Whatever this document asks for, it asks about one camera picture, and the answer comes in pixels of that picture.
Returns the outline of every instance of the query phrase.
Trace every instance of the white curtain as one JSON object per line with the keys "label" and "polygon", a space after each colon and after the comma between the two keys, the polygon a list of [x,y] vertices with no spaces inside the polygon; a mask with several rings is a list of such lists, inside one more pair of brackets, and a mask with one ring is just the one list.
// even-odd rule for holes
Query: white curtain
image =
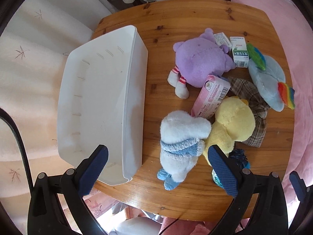
{"label": "white curtain", "polygon": [[[0,37],[0,107],[20,130],[34,182],[40,172],[57,175],[70,167],[58,156],[56,134],[65,62],[110,11],[106,0],[25,0]],[[17,144],[0,121],[0,201],[24,234],[29,200]]]}

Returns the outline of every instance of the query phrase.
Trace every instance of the yellow plush toy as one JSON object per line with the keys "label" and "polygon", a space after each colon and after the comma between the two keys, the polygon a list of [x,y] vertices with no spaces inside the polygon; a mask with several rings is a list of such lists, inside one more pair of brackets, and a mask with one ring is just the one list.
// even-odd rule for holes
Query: yellow plush toy
{"label": "yellow plush toy", "polygon": [[224,99],[215,112],[209,137],[205,140],[203,155],[208,160],[208,148],[218,145],[228,157],[234,149],[235,141],[245,141],[253,133],[255,118],[248,102],[237,96]]}

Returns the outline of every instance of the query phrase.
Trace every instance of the purple plush toy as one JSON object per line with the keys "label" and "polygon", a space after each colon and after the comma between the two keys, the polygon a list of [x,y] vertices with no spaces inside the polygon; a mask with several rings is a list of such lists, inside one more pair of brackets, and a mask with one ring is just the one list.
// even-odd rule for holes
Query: purple plush toy
{"label": "purple plush toy", "polygon": [[202,87],[208,75],[221,76],[236,67],[227,54],[228,47],[216,44],[210,28],[197,38],[175,43],[173,49],[176,52],[176,66],[167,81],[175,87],[175,94],[181,99],[189,97],[186,82],[194,87]]}

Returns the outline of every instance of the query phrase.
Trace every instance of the pink bedsheet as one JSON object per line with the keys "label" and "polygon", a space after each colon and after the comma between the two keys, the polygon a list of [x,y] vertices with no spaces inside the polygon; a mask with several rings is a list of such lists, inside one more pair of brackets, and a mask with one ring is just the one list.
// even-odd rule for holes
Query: pink bedsheet
{"label": "pink bedsheet", "polygon": [[295,89],[295,127],[290,159],[283,188],[288,219],[292,220],[298,200],[289,182],[289,173],[297,171],[307,186],[313,184],[313,32],[298,8],[290,0],[232,0],[266,12],[288,61]]}

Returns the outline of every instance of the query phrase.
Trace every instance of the wooden table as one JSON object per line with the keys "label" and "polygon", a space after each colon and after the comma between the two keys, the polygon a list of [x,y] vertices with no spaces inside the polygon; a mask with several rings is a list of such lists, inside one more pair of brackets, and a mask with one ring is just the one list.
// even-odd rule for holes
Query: wooden table
{"label": "wooden table", "polygon": [[[93,38],[122,26],[134,25],[145,43],[148,55],[142,167],[129,183],[108,186],[97,182],[95,187],[107,195],[136,208],[149,212],[188,220],[219,220],[232,201],[225,191],[212,180],[212,168],[203,156],[189,172],[186,180],[176,189],[166,191],[163,181],[156,175],[160,165],[160,122],[173,110],[190,112],[200,89],[188,85],[190,97],[179,99],[167,76],[175,65],[173,44],[198,37],[205,28],[229,36],[244,36],[263,54],[272,56],[283,68],[287,83],[291,85],[288,64],[267,15],[256,8],[221,0],[170,0],[136,6],[101,20]],[[224,76],[251,80],[248,70],[236,68]],[[270,110],[267,132],[260,148],[242,143],[251,170],[268,175],[278,172],[280,178],[289,160],[294,128],[294,112]],[[252,198],[245,214],[249,217],[256,201]]]}

